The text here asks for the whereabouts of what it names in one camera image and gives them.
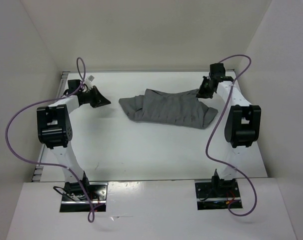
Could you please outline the grey pleated skirt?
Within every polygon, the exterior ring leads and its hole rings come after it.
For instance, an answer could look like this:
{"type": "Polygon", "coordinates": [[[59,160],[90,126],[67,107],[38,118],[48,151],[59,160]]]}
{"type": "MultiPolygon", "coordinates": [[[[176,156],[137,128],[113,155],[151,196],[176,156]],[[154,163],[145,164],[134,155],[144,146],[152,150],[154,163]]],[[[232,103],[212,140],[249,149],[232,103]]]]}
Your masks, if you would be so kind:
{"type": "Polygon", "coordinates": [[[143,95],[119,99],[119,104],[134,122],[156,123],[206,129],[218,114],[196,97],[197,89],[166,93],[146,89],[143,95]]]}

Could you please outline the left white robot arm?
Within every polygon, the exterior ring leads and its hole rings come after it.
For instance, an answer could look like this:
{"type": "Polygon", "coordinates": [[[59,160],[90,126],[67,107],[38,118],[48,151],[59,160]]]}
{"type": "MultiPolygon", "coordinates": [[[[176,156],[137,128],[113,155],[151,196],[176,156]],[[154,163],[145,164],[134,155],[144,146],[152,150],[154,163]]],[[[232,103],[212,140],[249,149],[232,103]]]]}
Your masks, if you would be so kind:
{"type": "Polygon", "coordinates": [[[93,86],[87,91],[79,91],[36,110],[38,139],[57,158],[58,163],[54,165],[62,167],[67,192],[80,200],[91,195],[91,187],[71,145],[73,130],[70,113],[87,104],[92,108],[99,108],[110,105],[111,101],[93,86]]]}

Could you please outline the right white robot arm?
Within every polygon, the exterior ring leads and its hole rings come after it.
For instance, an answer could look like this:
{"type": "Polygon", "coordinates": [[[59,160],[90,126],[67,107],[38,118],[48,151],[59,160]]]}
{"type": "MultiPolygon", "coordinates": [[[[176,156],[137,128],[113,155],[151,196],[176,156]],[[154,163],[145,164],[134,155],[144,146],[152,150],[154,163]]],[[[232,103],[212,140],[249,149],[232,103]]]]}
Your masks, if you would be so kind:
{"type": "Polygon", "coordinates": [[[210,185],[212,194],[221,197],[229,188],[225,181],[236,178],[244,153],[258,140],[262,110],[260,106],[251,104],[242,95],[230,76],[203,77],[196,97],[211,99],[214,94],[218,94],[223,99],[225,106],[207,141],[205,154],[210,160],[225,165],[224,170],[218,174],[223,180],[218,179],[210,185]],[[225,114],[227,118],[224,125],[224,138],[230,150],[225,160],[219,160],[209,155],[209,147],[225,114]]]}

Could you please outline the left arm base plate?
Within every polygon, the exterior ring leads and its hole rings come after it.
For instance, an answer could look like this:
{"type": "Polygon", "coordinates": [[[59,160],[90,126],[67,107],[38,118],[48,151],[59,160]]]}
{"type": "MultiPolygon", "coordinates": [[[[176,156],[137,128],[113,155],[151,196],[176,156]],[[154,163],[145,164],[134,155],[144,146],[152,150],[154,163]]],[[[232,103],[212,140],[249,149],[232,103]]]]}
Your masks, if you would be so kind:
{"type": "MultiPolygon", "coordinates": [[[[59,210],[61,213],[88,213],[90,211],[90,204],[81,189],[76,193],[68,190],[66,186],[54,186],[53,189],[61,195],[59,210]]],[[[94,211],[105,212],[107,206],[108,183],[90,182],[87,186],[87,190],[87,194],[92,202],[94,211]]]]}

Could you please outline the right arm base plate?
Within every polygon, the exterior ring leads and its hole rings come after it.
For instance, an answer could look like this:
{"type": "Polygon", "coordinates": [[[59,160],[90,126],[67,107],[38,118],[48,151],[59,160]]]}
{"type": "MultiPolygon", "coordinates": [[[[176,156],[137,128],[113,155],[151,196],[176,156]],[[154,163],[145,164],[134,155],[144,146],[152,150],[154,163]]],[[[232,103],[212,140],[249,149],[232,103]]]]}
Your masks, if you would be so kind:
{"type": "Polygon", "coordinates": [[[198,210],[242,209],[241,195],[235,179],[202,180],[194,183],[198,210]]]}

